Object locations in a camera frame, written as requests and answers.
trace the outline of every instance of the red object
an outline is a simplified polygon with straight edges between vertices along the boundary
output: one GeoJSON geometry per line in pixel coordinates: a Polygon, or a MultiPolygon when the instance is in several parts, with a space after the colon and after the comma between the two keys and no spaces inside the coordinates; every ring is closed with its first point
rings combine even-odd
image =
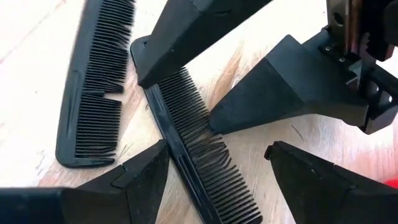
{"type": "Polygon", "coordinates": [[[386,184],[386,185],[388,185],[390,187],[393,187],[395,189],[398,189],[398,179],[387,180],[387,181],[385,181],[384,184],[386,184]]]}

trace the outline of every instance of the black comb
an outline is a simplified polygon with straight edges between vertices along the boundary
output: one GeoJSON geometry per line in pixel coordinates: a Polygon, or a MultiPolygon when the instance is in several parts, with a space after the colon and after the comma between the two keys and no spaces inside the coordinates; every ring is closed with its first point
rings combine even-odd
{"type": "Polygon", "coordinates": [[[133,0],[87,0],[63,94],[56,158],[65,167],[114,162],[133,0]]]}
{"type": "MultiPolygon", "coordinates": [[[[141,38],[132,44],[134,63],[140,60],[144,42],[141,38]]],[[[204,223],[261,223],[261,213],[226,145],[210,133],[208,110],[187,70],[182,68],[145,94],[204,223]]]]}

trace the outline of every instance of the wide-tooth section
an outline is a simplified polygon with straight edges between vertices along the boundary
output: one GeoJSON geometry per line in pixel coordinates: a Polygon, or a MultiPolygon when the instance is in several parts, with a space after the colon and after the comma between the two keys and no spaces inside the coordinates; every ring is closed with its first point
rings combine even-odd
{"type": "Polygon", "coordinates": [[[83,94],[80,101],[75,157],[113,156],[118,143],[121,102],[83,94]]]}
{"type": "Polygon", "coordinates": [[[84,91],[123,92],[133,4],[134,1],[130,0],[102,2],[90,49],[84,91]]]}
{"type": "Polygon", "coordinates": [[[221,137],[208,136],[208,110],[188,71],[182,68],[160,82],[159,88],[221,221],[261,223],[259,209],[238,168],[232,165],[226,145],[221,137]]]}

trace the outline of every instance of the wood grain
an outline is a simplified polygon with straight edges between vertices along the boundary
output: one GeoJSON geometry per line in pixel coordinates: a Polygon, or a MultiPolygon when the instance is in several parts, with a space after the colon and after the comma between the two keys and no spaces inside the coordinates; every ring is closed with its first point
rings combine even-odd
{"type": "MultiPolygon", "coordinates": [[[[7,7],[6,0],[0,2],[7,7]]],[[[116,166],[70,170],[55,160],[63,85],[83,3],[63,1],[47,17],[23,15],[20,22],[30,24],[25,29],[30,32],[2,33],[2,39],[11,44],[1,45],[0,52],[16,47],[0,63],[1,187],[76,187],[116,166]],[[28,22],[32,18],[41,19],[28,22]],[[10,41],[21,37],[22,42],[10,41]]],[[[41,4],[40,10],[32,8],[34,15],[46,15],[48,10],[41,10],[58,3],[41,4]]],[[[150,34],[164,4],[165,0],[136,1],[131,40],[150,34]]],[[[319,0],[274,1],[195,58],[187,67],[206,105],[212,108],[285,35],[299,42],[315,35],[326,24],[325,10],[325,2],[319,0]]],[[[0,20],[0,27],[8,24],[0,20]]],[[[394,57],[382,66],[397,73],[397,62],[394,57]]],[[[131,60],[128,70],[125,93],[109,96],[123,102],[118,164],[160,139],[131,60]]],[[[274,141],[286,141],[375,180],[398,176],[398,121],[367,136],[342,121],[307,115],[229,134],[224,140],[264,223],[294,223],[263,156],[274,141]]],[[[172,162],[157,223],[201,223],[172,162]]]]}

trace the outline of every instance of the wooden table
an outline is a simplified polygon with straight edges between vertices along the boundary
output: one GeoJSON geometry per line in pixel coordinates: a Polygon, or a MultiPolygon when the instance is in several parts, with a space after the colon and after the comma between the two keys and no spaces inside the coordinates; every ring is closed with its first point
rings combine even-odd
{"type": "MultiPolygon", "coordinates": [[[[150,34],[166,0],[137,0],[132,40],[150,34]]],[[[71,170],[55,160],[63,85],[82,0],[0,0],[0,186],[76,187],[112,167],[71,170]]],[[[278,0],[188,64],[212,108],[286,34],[304,42],[326,24],[319,0],[278,0]]],[[[391,73],[398,58],[383,64],[391,73]]],[[[160,139],[134,66],[129,64],[118,164],[160,139]]],[[[294,223],[263,155],[286,141],[375,180],[398,176],[398,122],[374,133],[336,119],[307,115],[229,134],[224,140],[262,210],[264,223],[294,223]]],[[[200,223],[175,167],[157,223],[200,223]]]]}

